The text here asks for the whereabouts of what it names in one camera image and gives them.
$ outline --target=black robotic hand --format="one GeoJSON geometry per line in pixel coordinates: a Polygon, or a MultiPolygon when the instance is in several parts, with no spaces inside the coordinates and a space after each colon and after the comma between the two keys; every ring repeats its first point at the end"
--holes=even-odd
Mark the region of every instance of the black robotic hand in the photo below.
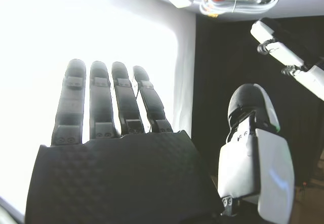
{"type": "Polygon", "coordinates": [[[35,161],[26,224],[214,223],[223,211],[190,138],[173,133],[145,70],[135,66],[134,75],[152,132],[144,132],[126,67],[112,65],[113,109],[107,68],[96,61],[90,71],[90,141],[82,144],[86,67],[70,61],[52,145],[41,145],[35,161]],[[113,120],[117,109],[120,133],[113,120]]]}

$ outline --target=textured black panel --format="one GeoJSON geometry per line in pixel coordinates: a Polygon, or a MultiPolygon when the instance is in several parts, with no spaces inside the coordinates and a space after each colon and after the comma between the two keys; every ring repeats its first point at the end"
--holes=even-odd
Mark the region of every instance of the textured black panel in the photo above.
{"type": "Polygon", "coordinates": [[[26,224],[172,224],[222,209],[184,131],[135,134],[81,145],[42,145],[26,224]]]}

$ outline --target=white wall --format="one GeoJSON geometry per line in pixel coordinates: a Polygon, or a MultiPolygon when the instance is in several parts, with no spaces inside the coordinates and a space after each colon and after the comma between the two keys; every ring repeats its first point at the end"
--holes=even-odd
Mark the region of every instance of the white wall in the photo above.
{"type": "Polygon", "coordinates": [[[95,60],[143,66],[174,130],[191,134],[194,14],[158,0],[0,0],[0,15],[0,196],[21,212],[70,59],[88,74],[95,60]]]}

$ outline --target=black curtain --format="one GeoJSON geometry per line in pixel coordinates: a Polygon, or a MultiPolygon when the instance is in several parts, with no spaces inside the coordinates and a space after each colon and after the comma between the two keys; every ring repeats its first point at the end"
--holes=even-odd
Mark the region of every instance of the black curtain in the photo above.
{"type": "MultiPolygon", "coordinates": [[[[278,19],[313,53],[324,55],[324,17],[278,19]]],[[[217,175],[219,150],[229,132],[227,109],[232,93],[257,83],[268,93],[291,150],[296,184],[308,181],[324,135],[324,102],[281,74],[272,56],[257,53],[250,34],[254,21],[218,23],[197,15],[192,140],[217,175]]]]}

